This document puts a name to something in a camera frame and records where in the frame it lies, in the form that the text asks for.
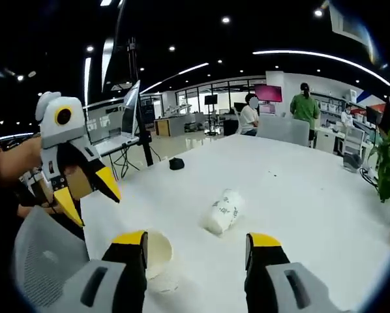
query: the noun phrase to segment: black ceiling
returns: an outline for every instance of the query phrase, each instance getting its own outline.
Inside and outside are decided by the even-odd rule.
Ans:
[[[135,36],[143,88],[178,72],[208,62],[209,66],[176,76],[153,92],[221,78],[263,75],[266,70],[313,74],[356,85],[382,97],[381,81],[329,59],[303,55],[252,55],[253,51],[295,49],[328,53],[381,72],[360,43],[331,31],[329,11],[316,18],[323,1],[124,0],[117,49],[100,93],[100,64],[91,69],[89,102],[117,97],[113,84],[130,80],[126,41]],[[36,131],[34,110],[39,92],[61,91],[83,100],[83,65],[87,56],[100,59],[104,41],[115,36],[119,0],[35,0],[0,3],[0,135]],[[222,24],[223,16],[231,19]],[[92,45],[92,54],[86,47]],[[176,50],[169,52],[169,46]],[[18,82],[15,74],[23,74]],[[28,78],[29,72],[37,74]]]

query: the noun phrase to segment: person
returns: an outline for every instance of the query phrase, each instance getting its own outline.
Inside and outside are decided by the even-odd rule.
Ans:
[[[315,137],[315,119],[320,116],[320,109],[317,102],[310,96],[310,87],[307,83],[302,83],[301,93],[292,98],[290,111],[294,119],[310,124],[308,140],[311,144]]]
[[[259,106],[259,98],[254,93],[249,93],[245,100],[246,105],[240,112],[241,134],[255,136],[259,126],[259,115],[256,110]]]
[[[350,114],[352,111],[352,106],[350,104],[346,104],[346,109],[341,112],[341,123],[343,124],[343,129],[346,130],[347,127],[353,126],[353,117]]]

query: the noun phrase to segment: white paper cup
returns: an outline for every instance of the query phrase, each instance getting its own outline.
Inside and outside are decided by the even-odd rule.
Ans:
[[[145,276],[150,291],[171,293],[178,287],[179,270],[169,239],[156,230],[148,230],[147,269]]]
[[[204,218],[206,230],[221,235],[244,213],[245,201],[234,190],[226,189]]]

